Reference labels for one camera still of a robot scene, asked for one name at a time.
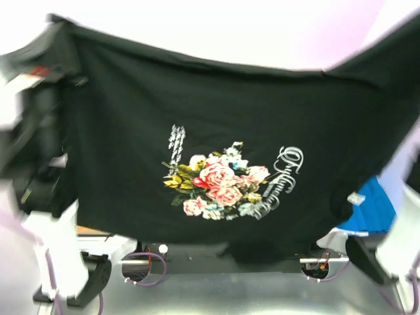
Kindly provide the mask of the black floral print t-shirt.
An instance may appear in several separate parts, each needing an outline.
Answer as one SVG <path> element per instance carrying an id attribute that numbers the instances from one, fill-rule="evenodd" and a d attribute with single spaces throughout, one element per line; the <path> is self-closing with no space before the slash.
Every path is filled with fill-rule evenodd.
<path id="1" fill-rule="evenodd" d="M 237 261 L 306 251 L 352 214 L 419 116 L 419 17 L 328 71 L 194 58 L 61 17 L 124 128 L 112 221 L 138 241 L 228 245 Z"/>

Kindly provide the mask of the blue t-shirt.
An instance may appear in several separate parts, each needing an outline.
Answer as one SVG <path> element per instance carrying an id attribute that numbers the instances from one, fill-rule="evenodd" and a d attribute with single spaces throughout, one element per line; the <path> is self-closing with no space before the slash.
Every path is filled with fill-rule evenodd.
<path id="1" fill-rule="evenodd" d="M 395 210 L 376 177 L 370 178 L 347 201 L 353 214 L 337 228 L 352 232 L 383 233 L 391 228 Z"/>

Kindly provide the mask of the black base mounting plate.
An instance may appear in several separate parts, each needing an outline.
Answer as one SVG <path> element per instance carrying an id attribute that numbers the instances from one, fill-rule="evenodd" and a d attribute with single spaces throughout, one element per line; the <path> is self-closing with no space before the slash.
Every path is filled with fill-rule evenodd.
<path id="1" fill-rule="evenodd" d="M 151 271 L 168 274 L 227 274 L 248 272 L 282 272 L 299 274 L 302 270 L 327 270 L 326 252 L 318 257 L 294 255 L 274 264 L 240 265 L 232 257 L 222 256 L 223 245 L 165 245 L 154 242 L 142 242 L 139 246 L 145 252 L 159 255 L 158 258 L 146 258 L 151 264 Z"/>

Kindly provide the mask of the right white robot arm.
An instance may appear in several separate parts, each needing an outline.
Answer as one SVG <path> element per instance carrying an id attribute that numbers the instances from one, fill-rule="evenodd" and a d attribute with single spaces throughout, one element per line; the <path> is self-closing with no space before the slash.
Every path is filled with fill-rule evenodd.
<path id="1" fill-rule="evenodd" d="M 334 228 L 326 236 L 302 240 L 303 252 L 317 257 L 325 249 L 345 254 L 353 265 L 368 274 L 368 268 L 398 278 L 400 283 L 419 283 L 419 123 L 403 140 L 391 162 L 379 175 L 379 184 L 396 211 L 389 231 L 373 252 L 366 242 L 374 233 Z"/>

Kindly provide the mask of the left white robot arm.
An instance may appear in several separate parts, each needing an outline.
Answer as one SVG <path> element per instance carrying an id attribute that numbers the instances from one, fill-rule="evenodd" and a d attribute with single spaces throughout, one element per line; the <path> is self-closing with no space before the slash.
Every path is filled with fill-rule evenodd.
<path id="1" fill-rule="evenodd" d="M 1 57 L 17 86 L 22 117 L 1 129 L 1 178 L 23 219 L 6 216 L 33 243 L 41 286 L 33 299 L 85 308 L 102 294 L 112 264 L 139 259 L 145 243 L 116 236 L 116 150 L 124 128 L 97 91 L 91 54 L 65 30 L 51 30 Z"/>

